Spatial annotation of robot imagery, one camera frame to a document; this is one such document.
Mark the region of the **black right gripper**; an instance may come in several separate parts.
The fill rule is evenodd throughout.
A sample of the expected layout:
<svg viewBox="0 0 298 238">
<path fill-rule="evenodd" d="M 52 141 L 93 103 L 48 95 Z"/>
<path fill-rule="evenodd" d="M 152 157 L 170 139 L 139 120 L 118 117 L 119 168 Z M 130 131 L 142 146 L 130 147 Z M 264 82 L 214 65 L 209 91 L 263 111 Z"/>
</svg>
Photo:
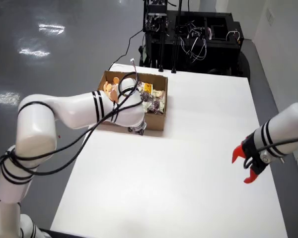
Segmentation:
<svg viewBox="0 0 298 238">
<path fill-rule="evenodd" d="M 232 163 L 238 157 L 245 159 L 243 167 L 249 170 L 249 177 L 244 179 L 244 183 L 253 183 L 258 174 L 261 174 L 265 168 L 271 163 L 271 155 L 267 150 L 259 151 L 263 146 L 267 145 L 265 137 L 261 135 L 250 134 L 238 145 L 232 153 Z"/>
</svg>

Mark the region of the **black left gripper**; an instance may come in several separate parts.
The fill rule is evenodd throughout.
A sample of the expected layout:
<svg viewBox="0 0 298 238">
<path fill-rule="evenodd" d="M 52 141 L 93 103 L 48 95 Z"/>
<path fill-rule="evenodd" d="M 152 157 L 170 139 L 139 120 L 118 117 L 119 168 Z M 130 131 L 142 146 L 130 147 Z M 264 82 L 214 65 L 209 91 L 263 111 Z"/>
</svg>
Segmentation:
<svg viewBox="0 0 298 238">
<path fill-rule="evenodd" d="M 146 127 L 147 127 L 147 123 L 143 121 L 142 124 L 139 125 L 138 127 L 128 127 L 128 132 L 133 134 L 143 135 Z"/>
</svg>

